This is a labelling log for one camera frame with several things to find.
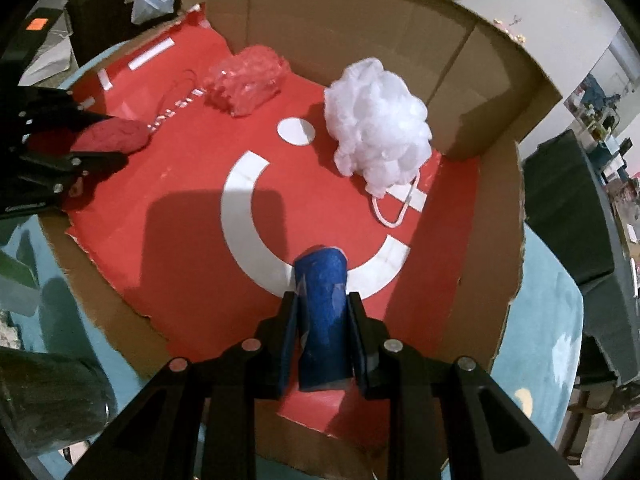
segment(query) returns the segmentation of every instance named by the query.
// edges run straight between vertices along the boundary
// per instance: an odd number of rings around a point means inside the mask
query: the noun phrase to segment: cardboard box
[[[266,44],[292,69],[327,85],[350,63],[380,58],[429,107],[433,146],[478,157],[479,182],[465,263],[434,357],[473,355],[490,368],[522,272],[523,188],[516,142],[560,100],[542,69],[503,32],[447,0],[182,0],[206,2],[212,26],[233,51]],[[94,72],[144,43],[134,40]],[[102,279],[64,234],[63,216],[42,218],[58,261],[88,316],[144,376],[169,359],[165,341]],[[372,454],[275,414],[259,403],[257,450],[327,478],[370,479]]]

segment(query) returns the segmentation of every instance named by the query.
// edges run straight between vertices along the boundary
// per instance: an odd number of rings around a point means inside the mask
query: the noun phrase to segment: blue roll
[[[347,258],[322,248],[295,261],[298,329],[302,355],[300,390],[343,388],[353,376],[349,354]]]

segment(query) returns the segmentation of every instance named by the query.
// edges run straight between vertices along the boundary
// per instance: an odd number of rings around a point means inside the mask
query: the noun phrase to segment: red plastic bag
[[[207,102],[233,117],[247,116],[280,93],[289,63],[268,46],[248,46],[210,70]]]

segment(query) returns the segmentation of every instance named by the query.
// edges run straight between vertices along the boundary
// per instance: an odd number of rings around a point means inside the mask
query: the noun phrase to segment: yellow spot
[[[515,393],[515,397],[520,401],[520,409],[522,412],[527,415],[527,418],[531,418],[531,413],[533,413],[533,397],[531,397],[531,392],[526,388],[521,388]]]

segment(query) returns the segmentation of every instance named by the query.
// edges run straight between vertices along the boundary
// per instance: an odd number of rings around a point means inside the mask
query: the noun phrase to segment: blue table
[[[511,305],[492,377],[553,442],[569,403],[582,336],[582,295],[558,260],[525,228],[522,287]],[[2,250],[31,267],[42,292],[33,317],[13,315],[28,351],[56,352],[97,360],[104,369],[121,410],[143,381],[115,351],[74,299],[36,217],[0,222]],[[69,464],[58,454],[40,457],[56,480]],[[258,459],[258,478],[309,478],[292,468]],[[443,478],[449,478],[445,469]]]

